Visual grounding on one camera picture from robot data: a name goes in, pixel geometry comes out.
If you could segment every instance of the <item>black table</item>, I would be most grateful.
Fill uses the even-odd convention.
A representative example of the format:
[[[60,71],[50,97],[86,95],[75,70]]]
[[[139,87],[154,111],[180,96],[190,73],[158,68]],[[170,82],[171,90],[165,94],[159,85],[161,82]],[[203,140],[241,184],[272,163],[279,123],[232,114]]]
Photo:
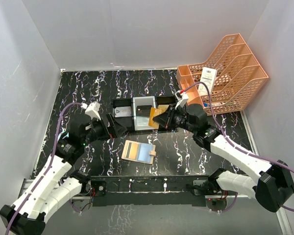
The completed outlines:
[[[100,114],[112,111],[111,101],[148,95],[172,95],[178,90],[176,70],[123,70],[123,71],[74,71],[64,72],[50,117],[37,168],[32,178],[42,169],[51,153],[56,123],[61,110],[70,102],[89,104],[98,101]],[[72,107],[65,114],[62,131],[72,115],[82,110]],[[240,112],[217,116],[233,141],[247,149],[250,143]],[[126,140],[156,145],[157,156],[153,164],[143,164],[121,159]],[[159,176],[159,175],[210,175],[219,167],[239,173],[239,169],[223,158],[207,152],[195,144],[192,134],[179,129],[175,132],[124,135],[119,139],[97,141],[86,146],[84,154],[75,164],[91,176]]]

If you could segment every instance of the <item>white wall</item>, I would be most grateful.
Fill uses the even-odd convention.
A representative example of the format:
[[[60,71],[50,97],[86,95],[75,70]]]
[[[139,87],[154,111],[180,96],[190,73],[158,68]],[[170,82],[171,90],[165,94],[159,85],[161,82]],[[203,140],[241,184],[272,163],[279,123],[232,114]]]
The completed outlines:
[[[271,0],[248,44],[270,77],[246,110],[256,145],[294,168],[294,0]],[[286,205],[294,208],[294,195]]]
[[[247,40],[269,0],[23,0],[60,68],[204,62],[226,34]]]
[[[59,77],[23,2],[0,0],[0,209],[32,172]]]

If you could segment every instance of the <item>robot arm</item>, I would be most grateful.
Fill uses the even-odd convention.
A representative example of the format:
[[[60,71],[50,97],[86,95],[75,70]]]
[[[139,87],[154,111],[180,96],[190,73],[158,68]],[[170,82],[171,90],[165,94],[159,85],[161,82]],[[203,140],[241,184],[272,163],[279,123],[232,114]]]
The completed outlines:
[[[207,114],[201,105],[191,104],[184,110],[182,104],[187,97],[183,98],[179,93],[176,96],[180,105],[170,105],[153,121],[166,129],[180,127],[193,133],[193,139],[200,147],[225,158],[246,174],[237,175],[220,168],[200,187],[194,188],[203,194],[221,189],[235,191],[255,198],[267,210],[277,212],[294,193],[290,171],[249,156],[251,152],[238,144],[229,144],[216,127],[208,124]]]
[[[84,192],[90,178],[80,171],[73,172],[59,188],[52,190],[82,156],[86,144],[117,138],[126,131],[111,114],[107,114],[107,120],[102,119],[98,114],[99,106],[97,102],[91,103],[85,114],[70,123],[69,131],[63,133],[57,142],[55,155],[49,156],[33,183],[12,206],[2,207],[0,216],[6,227],[19,209],[10,229],[12,232],[17,235],[40,235],[49,218],[65,202]]]

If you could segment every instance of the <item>white label tag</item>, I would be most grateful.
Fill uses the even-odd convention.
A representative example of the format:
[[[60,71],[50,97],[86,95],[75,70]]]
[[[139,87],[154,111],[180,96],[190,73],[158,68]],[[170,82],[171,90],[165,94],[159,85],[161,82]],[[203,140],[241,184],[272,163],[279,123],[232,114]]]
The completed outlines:
[[[216,76],[217,76],[217,70],[207,68],[207,67],[202,68],[200,81],[207,85],[210,94],[212,92]],[[208,94],[206,88],[202,84],[199,85],[198,92],[199,92],[199,95]]]

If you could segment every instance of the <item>purple cable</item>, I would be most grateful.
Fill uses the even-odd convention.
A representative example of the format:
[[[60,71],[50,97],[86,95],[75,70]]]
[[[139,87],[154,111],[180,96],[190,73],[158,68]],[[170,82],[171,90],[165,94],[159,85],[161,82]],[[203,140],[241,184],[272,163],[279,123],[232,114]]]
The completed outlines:
[[[208,90],[207,85],[206,85],[205,83],[203,83],[203,82],[196,82],[196,83],[194,83],[193,85],[191,85],[191,86],[189,86],[188,88],[186,88],[186,89],[184,90],[184,92],[188,91],[190,88],[192,88],[192,87],[194,87],[194,86],[196,86],[196,85],[198,85],[198,84],[202,84],[202,85],[206,88],[207,93],[208,93],[209,105],[210,105],[210,110],[211,110],[212,118],[214,119],[214,121],[215,121],[217,127],[220,129],[220,131],[221,131],[222,135],[224,136],[224,138],[226,139],[226,141],[227,141],[232,147],[234,147],[235,149],[239,150],[240,152],[242,152],[242,153],[244,153],[244,154],[248,154],[248,155],[251,156],[251,157],[254,157],[254,158],[257,158],[257,159],[260,159],[260,160],[263,160],[263,161],[270,162],[271,164],[276,164],[276,165],[278,165],[278,166],[280,166],[280,167],[282,167],[282,168],[285,168],[286,170],[289,170],[290,172],[294,173],[294,169],[288,167],[287,165],[284,165],[284,164],[282,164],[282,163],[278,163],[278,162],[275,161],[275,160],[272,160],[272,159],[269,159],[269,158],[265,158],[265,157],[261,157],[261,156],[259,156],[259,155],[253,154],[253,153],[248,153],[247,151],[245,151],[245,150],[243,150],[243,149],[241,149],[241,148],[235,146],[235,144],[232,142],[232,140],[226,135],[226,133],[224,132],[223,128],[220,126],[220,124],[218,123],[218,121],[217,121],[217,119],[216,119],[216,117],[215,117],[215,113],[214,113],[214,110],[213,110],[213,108],[212,108],[212,103],[211,103],[211,96],[210,96],[210,93],[209,93],[209,90]],[[289,211],[294,212],[294,209],[292,209],[292,208],[289,208],[289,207],[286,207],[286,206],[282,206],[282,207],[283,207],[284,209],[286,209],[286,210],[289,210]]]
[[[227,212],[227,211],[229,211],[234,206],[234,204],[236,203],[237,195],[238,195],[238,193],[236,192],[232,204],[228,208],[226,208],[225,210],[223,210],[221,212]]]
[[[73,209],[78,212],[78,213],[82,213],[83,210],[91,203],[87,203],[81,210],[79,208],[77,208],[74,203],[72,202],[72,200],[69,200],[70,205],[73,207]]]
[[[53,150],[52,150],[52,154],[51,154],[51,160],[50,160],[50,163],[46,169],[46,171],[44,172],[44,174],[47,174],[48,171],[50,170],[51,168],[51,165],[52,165],[52,162],[53,162],[53,159],[54,159],[54,155],[55,155],[55,149],[56,149],[56,146],[57,146],[57,140],[58,140],[58,135],[59,135],[59,130],[60,130],[60,126],[61,126],[61,121],[62,121],[62,116],[64,115],[65,111],[70,108],[71,106],[73,105],[78,105],[78,106],[82,106],[81,103],[70,103],[68,104],[67,106],[65,106],[65,108],[62,110],[62,112],[60,113],[60,116],[59,116],[59,120],[58,120],[58,124],[57,124],[57,129],[55,131],[55,138],[54,138],[54,144],[53,144]],[[31,191],[34,191],[37,186],[39,185],[39,183],[43,180],[43,176],[39,178],[39,180],[37,181],[37,183],[33,186],[32,190]],[[22,207],[24,206],[25,202],[29,199],[29,197],[31,196],[31,193],[29,193],[26,198],[24,199],[24,201],[22,201],[22,203],[20,204],[20,206],[17,208],[17,210],[15,211],[15,213],[13,214],[10,222],[8,223],[8,226],[6,227],[6,231],[5,231],[5,235],[9,235],[9,231],[12,227],[12,224],[16,218],[16,216],[18,215],[18,213],[20,212],[20,210],[22,209]]]

